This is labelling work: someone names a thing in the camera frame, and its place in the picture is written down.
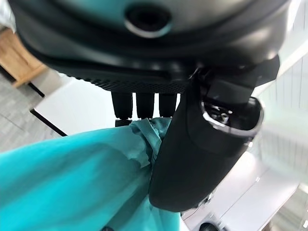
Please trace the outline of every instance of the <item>black device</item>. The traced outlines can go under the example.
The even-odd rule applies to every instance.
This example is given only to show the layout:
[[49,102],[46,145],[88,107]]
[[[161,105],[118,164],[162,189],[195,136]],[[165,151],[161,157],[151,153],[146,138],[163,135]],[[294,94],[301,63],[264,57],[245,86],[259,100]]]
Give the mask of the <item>black device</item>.
[[[173,117],[149,198],[198,206],[260,129],[253,89],[274,80],[290,0],[9,0],[25,47],[49,67],[112,92],[117,126]],[[181,101],[175,112],[176,94]]]

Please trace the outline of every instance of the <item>black plastic part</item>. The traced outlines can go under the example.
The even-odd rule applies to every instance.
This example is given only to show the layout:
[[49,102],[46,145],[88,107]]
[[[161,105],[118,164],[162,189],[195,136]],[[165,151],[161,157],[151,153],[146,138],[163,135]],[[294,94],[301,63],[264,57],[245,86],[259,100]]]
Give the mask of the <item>black plastic part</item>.
[[233,70],[216,68],[212,71],[214,77],[208,83],[210,88],[206,96],[227,105],[247,103],[258,84],[276,78],[279,67],[280,61],[277,55],[254,67],[233,68]]
[[151,204],[172,212],[197,206],[241,157],[248,139],[218,131],[205,121],[198,88],[189,86],[154,165]]
[[130,119],[119,119],[115,121],[115,127],[122,127],[130,125],[132,121]]
[[138,118],[153,118],[154,94],[136,93],[136,104]]
[[159,94],[159,115],[161,117],[172,117],[177,103],[176,94]]
[[[124,27],[125,10],[136,3],[133,0],[100,4],[103,18],[112,6],[123,10],[99,23],[83,8],[74,11],[73,1],[9,0],[18,35],[38,59],[117,92],[181,93],[197,63],[258,64],[277,54],[285,38],[290,0],[242,0],[240,6],[229,0],[181,2],[159,2],[170,12],[172,30],[145,39]],[[186,19],[191,15],[185,12],[188,7],[200,20]]]
[[126,120],[133,114],[133,98],[131,93],[112,92],[112,103],[114,105],[115,116]]

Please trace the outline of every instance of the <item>black grip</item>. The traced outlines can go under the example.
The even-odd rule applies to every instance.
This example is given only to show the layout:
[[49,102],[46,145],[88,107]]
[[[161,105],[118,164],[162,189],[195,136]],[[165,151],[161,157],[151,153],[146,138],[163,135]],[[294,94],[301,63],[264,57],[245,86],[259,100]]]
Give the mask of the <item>black grip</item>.
[[181,98],[154,165],[149,198],[172,212],[197,206],[247,149],[248,138],[214,129],[202,116],[199,89]]

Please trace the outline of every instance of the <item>teal fabric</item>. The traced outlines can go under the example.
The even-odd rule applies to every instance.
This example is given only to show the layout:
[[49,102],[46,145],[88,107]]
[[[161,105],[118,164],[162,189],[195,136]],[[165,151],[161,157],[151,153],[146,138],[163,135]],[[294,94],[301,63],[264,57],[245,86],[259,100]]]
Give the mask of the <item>teal fabric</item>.
[[148,187],[170,119],[81,133],[0,154],[1,231],[178,231]]

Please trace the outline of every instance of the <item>metal ring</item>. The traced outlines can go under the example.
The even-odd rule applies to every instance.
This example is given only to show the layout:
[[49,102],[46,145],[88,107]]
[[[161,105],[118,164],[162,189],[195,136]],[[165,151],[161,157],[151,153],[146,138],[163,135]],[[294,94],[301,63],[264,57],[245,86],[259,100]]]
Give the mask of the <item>metal ring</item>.
[[141,30],[140,28],[136,27],[134,24],[132,24],[127,18],[124,20],[124,24],[126,28],[134,33],[135,35],[138,35],[143,38],[149,38],[149,39],[154,39],[161,37],[165,34],[167,34],[171,30],[171,23],[168,22],[163,28],[157,30],[157,31],[145,31]]

